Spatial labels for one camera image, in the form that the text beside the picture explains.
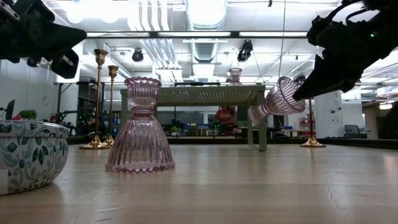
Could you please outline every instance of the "fluorescent light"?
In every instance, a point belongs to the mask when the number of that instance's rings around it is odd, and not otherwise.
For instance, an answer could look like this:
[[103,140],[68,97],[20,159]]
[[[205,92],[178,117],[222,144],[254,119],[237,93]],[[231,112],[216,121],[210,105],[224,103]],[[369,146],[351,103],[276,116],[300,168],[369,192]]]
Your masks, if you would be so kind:
[[159,37],[229,37],[231,35],[231,32],[159,32],[158,35]]
[[149,37],[148,32],[87,32],[87,38],[90,37]]
[[184,44],[227,44],[228,40],[182,40]]
[[240,37],[307,37],[306,32],[240,32]]
[[381,103],[379,105],[380,110],[389,110],[391,108],[392,108],[392,104],[390,104],[390,103]]

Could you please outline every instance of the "air duct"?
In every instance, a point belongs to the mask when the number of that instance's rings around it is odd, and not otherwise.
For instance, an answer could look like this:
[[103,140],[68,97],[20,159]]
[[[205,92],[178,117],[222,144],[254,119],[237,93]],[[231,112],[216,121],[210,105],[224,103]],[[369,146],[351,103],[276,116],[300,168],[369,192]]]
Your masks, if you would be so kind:
[[[222,30],[228,0],[185,0],[189,30]],[[199,63],[210,63],[217,54],[218,44],[194,43],[192,54]]]

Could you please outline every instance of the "green leaf pattern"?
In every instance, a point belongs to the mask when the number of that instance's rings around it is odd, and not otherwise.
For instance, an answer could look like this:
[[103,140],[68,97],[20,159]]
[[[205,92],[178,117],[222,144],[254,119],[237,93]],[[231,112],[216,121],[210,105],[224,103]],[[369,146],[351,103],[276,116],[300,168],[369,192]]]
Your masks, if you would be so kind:
[[9,170],[8,193],[51,183],[67,161],[66,136],[68,129],[54,124],[0,121],[0,166]]

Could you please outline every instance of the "chair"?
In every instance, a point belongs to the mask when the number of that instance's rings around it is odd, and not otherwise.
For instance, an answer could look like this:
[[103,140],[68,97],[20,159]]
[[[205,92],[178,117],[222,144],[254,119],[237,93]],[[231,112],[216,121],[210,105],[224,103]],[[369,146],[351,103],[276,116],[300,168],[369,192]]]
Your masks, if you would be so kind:
[[344,125],[347,138],[362,138],[358,125]]

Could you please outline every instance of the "brass base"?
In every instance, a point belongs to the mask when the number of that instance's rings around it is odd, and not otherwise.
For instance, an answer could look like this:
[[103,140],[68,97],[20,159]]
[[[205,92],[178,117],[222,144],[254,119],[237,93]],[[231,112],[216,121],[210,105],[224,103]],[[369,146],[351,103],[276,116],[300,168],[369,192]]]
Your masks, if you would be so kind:
[[310,139],[302,144],[300,147],[326,147],[325,145],[320,144],[314,136],[311,136]]
[[105,146],[113,146],[114,140],[113,140],[112,135],[109,135],[109,136],[106,138],[105,142],[103,142],[102,144],[104,144]]
[[100,138],[96,135],[93,140],[85,146],[80,146],[79,149],[110,149],[111,146],[107,146],[101,143]]

